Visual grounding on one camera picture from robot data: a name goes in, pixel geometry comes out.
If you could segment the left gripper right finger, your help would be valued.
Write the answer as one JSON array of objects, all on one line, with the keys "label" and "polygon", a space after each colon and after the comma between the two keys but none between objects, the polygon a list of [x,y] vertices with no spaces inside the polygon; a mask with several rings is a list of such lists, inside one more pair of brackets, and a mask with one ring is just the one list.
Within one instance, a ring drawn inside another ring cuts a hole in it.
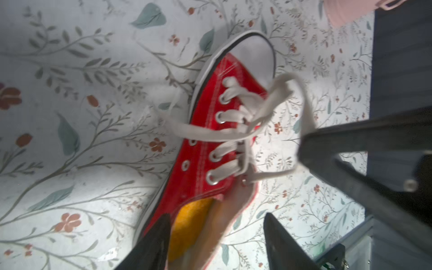
[{"label": "left gripper right finger", "polygon": [[273,214],[265,215],[263,229],[270,270],[319,269]]}]

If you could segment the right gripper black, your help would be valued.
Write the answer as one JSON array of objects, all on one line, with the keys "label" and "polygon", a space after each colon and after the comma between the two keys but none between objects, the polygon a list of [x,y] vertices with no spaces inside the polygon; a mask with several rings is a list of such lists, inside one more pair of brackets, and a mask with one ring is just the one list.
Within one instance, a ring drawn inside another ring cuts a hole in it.
[{"label": "right gripper black", "polygon": [[314,129],[302,136],[298,159],[431,254],[431,107]]}]

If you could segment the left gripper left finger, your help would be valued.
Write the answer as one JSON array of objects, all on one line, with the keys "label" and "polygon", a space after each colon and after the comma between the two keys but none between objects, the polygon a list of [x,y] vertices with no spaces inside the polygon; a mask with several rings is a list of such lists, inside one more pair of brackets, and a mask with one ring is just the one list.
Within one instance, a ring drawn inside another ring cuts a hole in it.
[{"label": "left gripper left finger", "polygon": [[163,214],[115,270],[165,270],[171,237],[171,218]]}]

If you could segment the red canvas sneaker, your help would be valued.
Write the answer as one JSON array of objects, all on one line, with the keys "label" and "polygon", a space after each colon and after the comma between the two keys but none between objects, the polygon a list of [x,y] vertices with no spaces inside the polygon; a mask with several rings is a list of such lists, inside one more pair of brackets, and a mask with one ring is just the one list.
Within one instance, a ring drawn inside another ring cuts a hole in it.
[{"label": "red canvas sneaker", "polygon": [[188,123],[160,112],[163,124],[182,144],[168,179],[142,215],[135,242],[163,214],[170,215],[172,233],[182,207],[214,199],[196,243],[182,257],[168,262],[166,270],[206,269],[226,231],[255,199],[260,182],[294,172],[258,172],[252,150],[256,136],[294,88],[307,95],[297,75],[276,74],[270,41],[263,33],[249,30],[227,40],[204,64]]}]

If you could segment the yellow fleece insole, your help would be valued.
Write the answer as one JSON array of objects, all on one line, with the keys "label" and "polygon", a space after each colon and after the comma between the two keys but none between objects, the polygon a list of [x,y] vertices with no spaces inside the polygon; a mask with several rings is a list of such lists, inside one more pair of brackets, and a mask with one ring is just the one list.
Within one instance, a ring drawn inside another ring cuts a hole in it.
[{"label": "yellow fleece insole", "polygon": [[214,199],[193,201],[180,209],[171,233],[168,262],[182,257],[197,241],[206,223]]}]

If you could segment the pink pen cup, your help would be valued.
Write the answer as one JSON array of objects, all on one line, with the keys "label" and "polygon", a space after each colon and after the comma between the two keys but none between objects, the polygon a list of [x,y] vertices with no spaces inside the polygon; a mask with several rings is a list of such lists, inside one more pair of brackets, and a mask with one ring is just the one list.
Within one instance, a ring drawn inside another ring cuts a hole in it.
[{"label": "pink pen cup", "polygon": [[329,22],[342,27],[377,9],[390,11],[407,0],[326,0],[322,1]]}]

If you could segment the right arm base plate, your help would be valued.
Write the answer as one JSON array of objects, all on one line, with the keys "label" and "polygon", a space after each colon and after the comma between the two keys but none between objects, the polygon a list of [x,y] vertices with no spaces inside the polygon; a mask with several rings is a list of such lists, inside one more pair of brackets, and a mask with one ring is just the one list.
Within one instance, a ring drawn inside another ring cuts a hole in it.
[{"label": "right arm base plate", "polygon": [[334,245],[327,253],[315,260],[320,270],[345,270],[346,262],[345,246],[342,244]]}]

